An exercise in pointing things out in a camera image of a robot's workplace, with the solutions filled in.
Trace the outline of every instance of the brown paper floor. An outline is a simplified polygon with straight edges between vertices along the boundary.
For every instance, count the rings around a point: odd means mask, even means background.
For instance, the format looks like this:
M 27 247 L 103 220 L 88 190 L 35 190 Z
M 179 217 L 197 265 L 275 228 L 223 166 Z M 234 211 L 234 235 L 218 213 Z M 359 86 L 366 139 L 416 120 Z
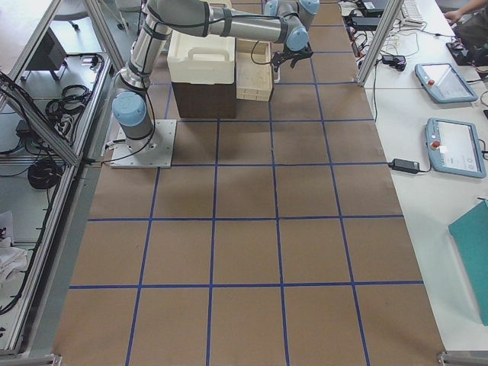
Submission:
M 235 7 L 261 11 L 260 2 Z M 104 166 L 53 350 L 69 366 L 436 365 L 441 340 L 336 4 L 270 104 Z M 156 117 L 178 118 L 162 59 Z

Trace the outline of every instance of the robotic arm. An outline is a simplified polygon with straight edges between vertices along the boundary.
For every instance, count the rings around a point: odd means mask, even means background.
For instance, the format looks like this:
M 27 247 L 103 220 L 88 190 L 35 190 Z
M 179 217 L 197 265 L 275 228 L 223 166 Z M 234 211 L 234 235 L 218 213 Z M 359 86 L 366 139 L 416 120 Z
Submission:
M 269 0 L 264 14 L 214 7 L 200 0 L 148 0 L 141 34 L 114 84 L 117 97 L 113 112 L 127 139 L 133 142 L 131 149 L 153 130 L 145 106 L 146 90 L 156 58 L 172 30 L 196 37 L 216 34 L 283 43 L 283 52 L 276 52 L 271 59 L 277 71 L 289 59 L 294 67 L 298 60 L 312 56 L 307 31 L 318 9 L 319 0 Z

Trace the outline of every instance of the black cable coil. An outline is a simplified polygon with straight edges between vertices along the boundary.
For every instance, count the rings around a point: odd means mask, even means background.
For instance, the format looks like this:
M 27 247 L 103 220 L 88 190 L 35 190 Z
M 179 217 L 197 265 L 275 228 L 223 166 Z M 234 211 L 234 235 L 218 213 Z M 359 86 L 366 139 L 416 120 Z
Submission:
M 54 160 L 41 159 L 29 167 L 27 179 L 34 189 L 49 189 L 57 184 L 62 173 Z

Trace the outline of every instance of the touchscreen display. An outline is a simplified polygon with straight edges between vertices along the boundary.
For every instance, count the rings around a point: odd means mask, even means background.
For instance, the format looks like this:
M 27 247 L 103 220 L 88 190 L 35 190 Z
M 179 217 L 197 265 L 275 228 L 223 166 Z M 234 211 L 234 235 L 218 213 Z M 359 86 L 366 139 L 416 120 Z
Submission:
M 478 172 L 478 162 L 471 127 L 438 122 L 443 163 L 446 168 Z
M 464 86 L 459 76 L 454 72 L 451 65 L 424 65 L 422 67 L 426 75 L 434 80 L 443 98 L 470 97 L 471 93 Z

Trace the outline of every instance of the keyboard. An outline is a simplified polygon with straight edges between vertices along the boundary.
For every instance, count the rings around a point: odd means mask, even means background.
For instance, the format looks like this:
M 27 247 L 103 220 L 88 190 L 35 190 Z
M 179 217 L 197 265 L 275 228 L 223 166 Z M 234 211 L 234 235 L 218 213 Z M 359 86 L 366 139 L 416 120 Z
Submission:
M 409 27 L 421 27 L 424 19 L 420 14 L 416 0 L 404 0 L 401 10 L 401 21 L 403 25 Z

